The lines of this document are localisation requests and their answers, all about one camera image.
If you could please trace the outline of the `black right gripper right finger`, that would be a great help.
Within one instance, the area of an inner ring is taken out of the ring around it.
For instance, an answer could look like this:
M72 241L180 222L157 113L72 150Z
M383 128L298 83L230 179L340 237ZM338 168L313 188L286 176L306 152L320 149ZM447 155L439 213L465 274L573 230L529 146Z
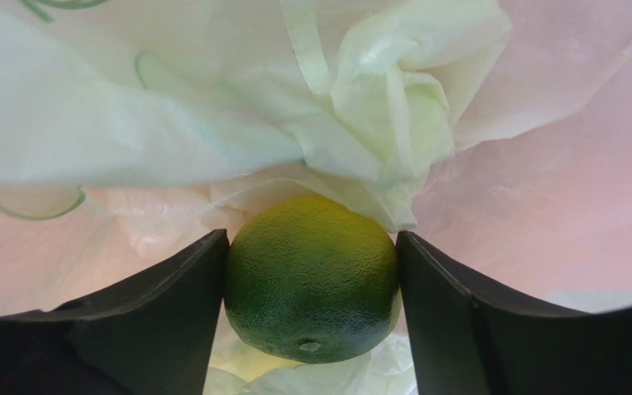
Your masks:
M632 307L590 314L540 300L397 237L421 394L632 394Z

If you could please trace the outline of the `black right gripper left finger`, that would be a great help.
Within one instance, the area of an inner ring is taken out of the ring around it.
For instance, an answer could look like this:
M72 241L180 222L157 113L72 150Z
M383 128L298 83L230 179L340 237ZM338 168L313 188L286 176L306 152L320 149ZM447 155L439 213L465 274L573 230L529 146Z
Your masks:
M225 230L54 310L0 317L0 394L199 394L224 288Z

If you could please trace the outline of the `green fake lime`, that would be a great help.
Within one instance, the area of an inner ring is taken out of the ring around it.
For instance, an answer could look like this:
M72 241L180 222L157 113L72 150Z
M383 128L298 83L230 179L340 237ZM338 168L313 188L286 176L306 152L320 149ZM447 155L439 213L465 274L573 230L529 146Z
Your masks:
M269 355L307 364L361 356L401 312L394 242L376 221L325 197L283 202L234 237L224 306L239 338Z

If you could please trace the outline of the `pale green plastic bag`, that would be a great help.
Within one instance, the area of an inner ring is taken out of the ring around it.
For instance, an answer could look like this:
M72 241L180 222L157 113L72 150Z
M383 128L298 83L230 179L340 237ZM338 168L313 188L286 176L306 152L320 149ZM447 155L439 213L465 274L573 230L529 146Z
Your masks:
M318 193L524 294L632 307L632 1L0 1L0 317ZM421 394L221 308L199 394Z

